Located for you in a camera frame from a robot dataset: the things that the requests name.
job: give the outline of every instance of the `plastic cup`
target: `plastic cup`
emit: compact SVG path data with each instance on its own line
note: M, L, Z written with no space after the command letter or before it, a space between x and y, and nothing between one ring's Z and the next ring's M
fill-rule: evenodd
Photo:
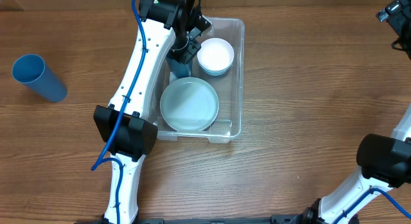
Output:
M13 65L14 79L51 102L67 96L66 86L57 78L39 55L20 57Z

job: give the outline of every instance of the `round plate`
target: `round plate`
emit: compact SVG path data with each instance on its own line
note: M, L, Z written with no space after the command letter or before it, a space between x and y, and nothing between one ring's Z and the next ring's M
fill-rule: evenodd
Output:
M217 118L218 96L207 82L194 78L181 78L164 90L161 114L173 129L202 131Z
M223 74L234 62L234 49L224 39L207 39L201 43L197 58L205 72Z

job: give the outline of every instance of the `white bowl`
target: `white bowl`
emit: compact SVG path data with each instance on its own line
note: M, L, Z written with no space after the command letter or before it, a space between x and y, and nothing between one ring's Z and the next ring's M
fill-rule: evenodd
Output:
M218 96L207 82L181 78L164 90L160 110L165 122L173 129L202 131L217 118Z
M200 67L212 76L224 74L234 62L234 49L224 39L207 39L197 53Z

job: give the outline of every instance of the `wooden tabletop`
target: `wooden tabletop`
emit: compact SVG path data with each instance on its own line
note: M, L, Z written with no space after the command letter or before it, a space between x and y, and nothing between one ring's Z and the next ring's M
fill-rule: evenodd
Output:
M243 135L227 145L157 141L144 162L141 218L300 213L356 167L368 133L391 134L411 102L411 63L381 6L207 9L245 23ZM0 223L72 223L107 208L111 169L90 171L107 105L137 33L131 10L0 13ZM13 62L44 57L67 85L48 103L16 83ZM390 192L411 211L411 186ZM386 199L362 223L408 223Z

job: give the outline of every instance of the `plastic bin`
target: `plastic bin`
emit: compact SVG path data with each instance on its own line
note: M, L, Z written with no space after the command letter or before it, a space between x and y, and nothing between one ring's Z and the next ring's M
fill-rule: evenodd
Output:
M159 127L157 138L160 140L177 141L178 137L203 137L211 143L225 144L241 135L243 115L243 72L244 72L244 23L239 19L208 18L213 23L211 31L197 38L203 42L210 38L221 38L234 48L234 62L230 69L221 76L210 76L205 73L193 59L192 77L208 82L217 92L220 101L215 122L204 131L176 131L169 127L161 116L160 98L162 92L170 84L170 68L164 62L156 89L153 94L153 122Z

